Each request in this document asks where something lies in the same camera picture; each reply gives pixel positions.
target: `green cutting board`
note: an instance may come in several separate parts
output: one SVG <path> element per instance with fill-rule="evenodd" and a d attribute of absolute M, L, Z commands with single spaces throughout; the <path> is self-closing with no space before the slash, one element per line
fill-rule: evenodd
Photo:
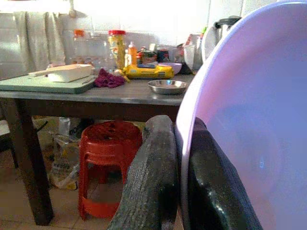
<path fill-rule="evenodd" d="M 45 76 L 24 75 L 0 80 L 0 90 L 78 94 L 91 89 L 94 86 L 94 78 L 94 75 L 90 75 L 71 82 L 52 82 Z"/>

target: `wooden table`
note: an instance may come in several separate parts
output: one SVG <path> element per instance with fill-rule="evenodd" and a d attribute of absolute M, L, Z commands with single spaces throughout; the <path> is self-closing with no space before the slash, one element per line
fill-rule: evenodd
<path fill-rule="evenodd" d="M 188 83 L 192 78 L 192 75 L 175 77 Z M 53 218 L 53 210 L 43 156 L 31 116 L 145 122 L 155 115 L 168 115 L 175 121 L 183 94 L 155 94 L 150 91 L 147 82 L 132 80 L 114 89 L 93 88 L 82 94 L 0 91 L 0 101 L 37 225 L 48 225 Z"/>

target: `stool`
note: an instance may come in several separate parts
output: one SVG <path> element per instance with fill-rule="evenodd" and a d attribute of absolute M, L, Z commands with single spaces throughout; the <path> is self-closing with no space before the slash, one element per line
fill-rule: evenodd
<path fill-rule="evenodd" d="M 86 128 L 80 143 L 79 213 L 83 220 L 86 213 L 99 218 L 114 216 L 119 203 L 95 203 L 87 199 L 89 184 L 88 163 L 94 164 L 92 174 L 100 183 L 107 181 L 107 169 L 118 166 L 123 184 L 127 170 L 136 152 L 142 145 L 142 134 L 134 124 L 109 121 Z"/>

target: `orange bottle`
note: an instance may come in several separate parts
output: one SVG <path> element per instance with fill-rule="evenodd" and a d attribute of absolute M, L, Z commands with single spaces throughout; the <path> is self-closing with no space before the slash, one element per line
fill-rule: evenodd
<path fill-rule="evenodd" d="M 137 50 L 136 50 L 136 47 L 135 45 L 133 44 L 133 42 L 130 42 L 130 45 L 128 46 L 128 54 L 131 55 L 131 64 L 133 65 L 136 65 L 136 53 L 137 53 Z"/>

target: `white towel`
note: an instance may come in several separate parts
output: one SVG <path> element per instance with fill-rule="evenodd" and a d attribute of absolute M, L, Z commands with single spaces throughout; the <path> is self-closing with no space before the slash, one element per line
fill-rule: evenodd
<path fill-rule="evenodd" d="M 46 69 L 50 63 L 65 62 L 58 13 L 15 12 L 14 17 L 27 72 Z"/>

